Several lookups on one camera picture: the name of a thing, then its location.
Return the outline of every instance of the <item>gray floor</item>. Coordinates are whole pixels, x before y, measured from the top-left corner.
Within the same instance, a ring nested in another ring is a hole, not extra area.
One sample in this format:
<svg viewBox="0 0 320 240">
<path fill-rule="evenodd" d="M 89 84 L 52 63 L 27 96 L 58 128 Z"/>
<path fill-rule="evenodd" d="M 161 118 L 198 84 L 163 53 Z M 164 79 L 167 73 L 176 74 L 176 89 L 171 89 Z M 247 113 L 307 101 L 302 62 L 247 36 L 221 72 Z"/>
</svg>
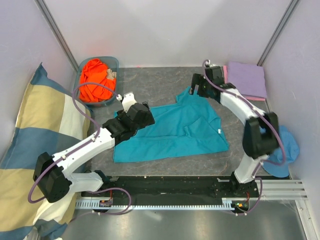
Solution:
<svg viewBox="0 0 320 240">
<path fill-rule="evenodd" d="M 200 67 L 156 67 L 123 68 L 118 74 L 118 92 L 133 92 L 138 102 L 148 101 L 151 107 L 176 102 L 176 95 L 191 85 L 194 73 L 201 73 Z M 86 168 L 102 170 L 106 175 L 230 175 L 239 165 L 243 156 L 243 125 L 227 108 L 212 99 L 210 104 L 221 117 L 222 129 L 230 144 L 229 151 L 214 154 L 167 158 L 135 163 L 114 163 L 113 149 L 104 151 L 88 162 Z M 261 101 L 254 104 L 266 109 Z M 114 117 L 114 112 L 122 109 L 118 101 L 107 107 L 93 109 L 94 118 L 105 123 Z M 261 169 L 259 175 L 267 173 Z"/>
<path fill-rule="evenodd" d="M 84 213 L 76 211 L 76 216 Z M 295 202 L 262 201 L 248 216 L 215 210 L 133 210 L 71 222 L 63 240 L 303 240 Z"/>
</svg>

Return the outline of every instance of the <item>blue cloth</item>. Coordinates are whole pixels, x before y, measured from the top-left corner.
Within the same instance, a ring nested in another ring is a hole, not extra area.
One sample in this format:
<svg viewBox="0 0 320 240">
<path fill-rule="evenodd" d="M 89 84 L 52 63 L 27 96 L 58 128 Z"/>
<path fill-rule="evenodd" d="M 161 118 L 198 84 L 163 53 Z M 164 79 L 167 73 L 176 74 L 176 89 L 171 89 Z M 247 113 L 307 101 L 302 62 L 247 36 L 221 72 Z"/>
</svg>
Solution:
<svg viewBox="0 0 320 240">
<path fill-rule="evenodd" d="M 279 126 L 279 134 L 281 141 L 284 146 L 286 162 L 282 165 L 274 165 L 269 162 L 263 164 L 264 170 L 269 174 L 278 177 L 285 178 L 289 176 L 289 167 L 288 164 L 294 162 L 300 152 L 299 146 L 294 138 L 294 136 L 288 131 L 285 126 Z M 269 160 L 275 163 L 281 163 L 283 159 L 281 148 L 277 148 L 270 156 Z"/>
<path fill-rule="evenodd" d="M 115 163 L 132 163 L 227 151 L 229 144 L 221 121 L 209 102 L 190 87 L 176 103 L 151 107 L 155 124 L 140 129 L 136 136 L 117 145 Z"/>
</svg>

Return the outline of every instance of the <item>purple folded cloth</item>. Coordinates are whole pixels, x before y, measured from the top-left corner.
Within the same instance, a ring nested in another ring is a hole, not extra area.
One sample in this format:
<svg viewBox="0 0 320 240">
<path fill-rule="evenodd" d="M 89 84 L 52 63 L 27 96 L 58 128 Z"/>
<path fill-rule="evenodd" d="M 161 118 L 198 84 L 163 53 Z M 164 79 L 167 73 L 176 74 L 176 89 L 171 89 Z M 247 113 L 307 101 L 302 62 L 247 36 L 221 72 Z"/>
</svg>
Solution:
<svg viewBox="0 0 320 240">
<path fill-rule="evenodd" d="M 230 61 L 227 65 L 228 82 L 244 96 L 267 98 L 265 73 L 262 66 Z"/>
</svg>

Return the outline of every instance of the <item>blue hat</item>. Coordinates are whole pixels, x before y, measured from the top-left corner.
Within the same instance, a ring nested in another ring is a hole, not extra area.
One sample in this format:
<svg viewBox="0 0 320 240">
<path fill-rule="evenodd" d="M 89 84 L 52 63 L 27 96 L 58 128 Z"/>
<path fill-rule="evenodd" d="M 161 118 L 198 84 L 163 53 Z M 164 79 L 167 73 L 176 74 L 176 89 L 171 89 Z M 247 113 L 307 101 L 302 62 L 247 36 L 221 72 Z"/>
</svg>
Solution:
<svg viewBox="0 0 320 240">
<path fill-rule="evenodd" d="M 285 178 L 289 176 L 288 164 L 294 162 L 300 152 L 299 146 L 294 136 L 288 131 L 285 126 L 279 126 L 279 135 L 284 146 L 286 161 L 283 165 L 274 165 L 269 162 L 264 162 L 263 168 L 269 174 L 278 177 Z M 281 163 L 283 159 L 281 148 L 277 148 L 270 156 L 269 160 L 274 163 Z"/>
</svg>

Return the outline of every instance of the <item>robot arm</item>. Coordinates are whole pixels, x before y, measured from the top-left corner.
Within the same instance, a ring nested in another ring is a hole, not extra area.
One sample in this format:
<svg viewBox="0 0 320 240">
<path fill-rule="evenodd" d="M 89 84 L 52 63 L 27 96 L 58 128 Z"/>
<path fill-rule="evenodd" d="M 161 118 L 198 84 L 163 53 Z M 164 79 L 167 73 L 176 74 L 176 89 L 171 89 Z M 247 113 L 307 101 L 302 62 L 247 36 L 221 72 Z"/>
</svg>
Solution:
<svg viewBox="0 0 320 240">
<path fill-rule="evenodd" d="M 205 73 L 213 84 L 234 95 L 217 90 L 201 74 L 193 75 L 191 94 L 194 94 L 195 87 L 198 85 L 197 94 L 199 96 L 215 99 L 218 103 L 231 110 L 244 125 L 242 139 L 244 155 L 239 167 L 231 175 L 234 189 L 237 189 L 241 184 L 253 181 L 256 170 L 262 164 L 261 160 L 267 159 L 268 155 L 279 147 L 275 135 L 255 111 L 267 119 L 277 133 L 279 132 L 278 117 L 273 112 L 265 112 L 251 103 L 249 105 L 244 103 L 240 99 L 242 95 L 236 87 L 231 83 L 225 83 L 222 67 L 216 65 L 207 66 Z"/>
<path fill-rule="evenodd" d="M 34 170 L 35 181 L 53 162 L 57 164 L 38 183 L 38 187 L 49 203 L 62 199 L 68 193 L 97 191 L 103 182 L 101 172 L 73 173 L 78 167 L 95 155 L 113 148 L 133 137 L 139 129 L 155 123 L 146 102 L 137 103 L 132 92 L 124 95 L 123 110 L 117 117 L 109 119 L 97 132 L 74 146 L 50 156 L 41 154 Z"/>
</svg>

